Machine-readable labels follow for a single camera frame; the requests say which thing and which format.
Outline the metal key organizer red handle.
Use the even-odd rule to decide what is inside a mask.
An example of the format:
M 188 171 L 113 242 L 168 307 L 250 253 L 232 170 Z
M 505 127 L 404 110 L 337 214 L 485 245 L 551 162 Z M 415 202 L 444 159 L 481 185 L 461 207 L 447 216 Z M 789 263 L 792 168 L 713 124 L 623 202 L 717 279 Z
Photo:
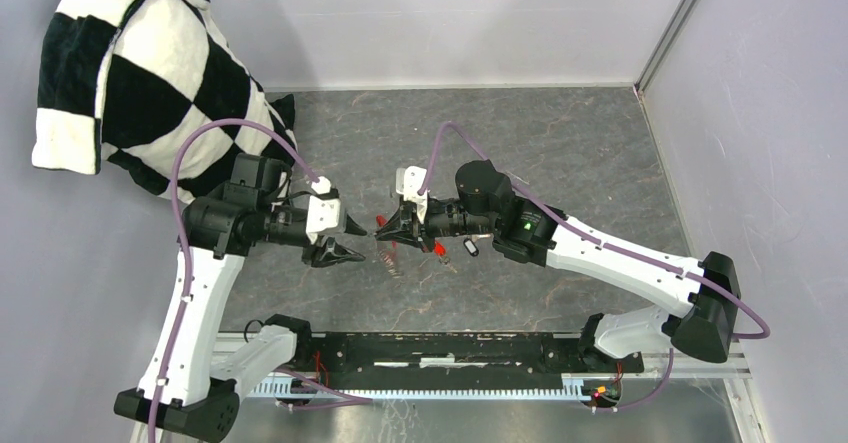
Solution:
M 383 262 L 388 273 L 393 278 L 402 277 L 403 272 L 401 271 L 398 263 L 397 243 L 394 241 L 377 240 L 376 249 L 379 258 Z

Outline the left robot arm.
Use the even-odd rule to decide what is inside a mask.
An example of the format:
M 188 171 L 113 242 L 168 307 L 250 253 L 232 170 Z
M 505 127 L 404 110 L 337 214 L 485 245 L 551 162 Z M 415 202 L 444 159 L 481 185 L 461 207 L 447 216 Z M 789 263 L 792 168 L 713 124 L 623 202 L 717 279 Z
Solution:
M 213 350 L 231 289 L 258 243 L 299 248 L 312 268 L 362 262 L 338 234 L 366 235 L 325 177 L 312 184 L 305 208 L 282 202 L 288 166 L 239 155 L 229 179 L 179 215 L 186 235 L 166 320 L 151 361 L 134 389 L 118 394 L 114 411 L 201 442 L 221 442 L 241 402 L 269 373 L 306 368 L 314 357 L 308 322 L 272 316 L 243 347 L 216 363 Z

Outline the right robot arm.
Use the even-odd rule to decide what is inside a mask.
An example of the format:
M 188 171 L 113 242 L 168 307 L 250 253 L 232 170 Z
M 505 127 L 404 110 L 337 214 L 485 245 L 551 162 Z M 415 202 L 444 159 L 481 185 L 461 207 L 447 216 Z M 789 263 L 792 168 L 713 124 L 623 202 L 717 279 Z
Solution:
M 377 240 L 432 252 L 439 238 L 489 235 L 508 260 L 580 273 L 649 301 L 640 310 L 589 318 L 577 355 L 591 371 L 632 353 L 670 348 L 708 363 L 727 361 L 741 298 L 729 256 L 676 256 L 599 232 L 518 195 L 488 160 L 457 170 L 451 199 L 421 192 L 426 175 L 414 166 L 398 171 L 399 207 Z

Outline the key with red tag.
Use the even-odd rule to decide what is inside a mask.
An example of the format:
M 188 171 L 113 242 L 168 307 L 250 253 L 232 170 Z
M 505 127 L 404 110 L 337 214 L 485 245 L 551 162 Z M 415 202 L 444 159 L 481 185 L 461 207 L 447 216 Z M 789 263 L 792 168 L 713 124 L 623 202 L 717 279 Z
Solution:
M 440 264 L 445 267 L 448 271 L 456 273 L 456 268 L 452 265 L 451 258 L 446 250 L 446 248 L 439 242 L 434 242 L 433 253 L 438 257 Z

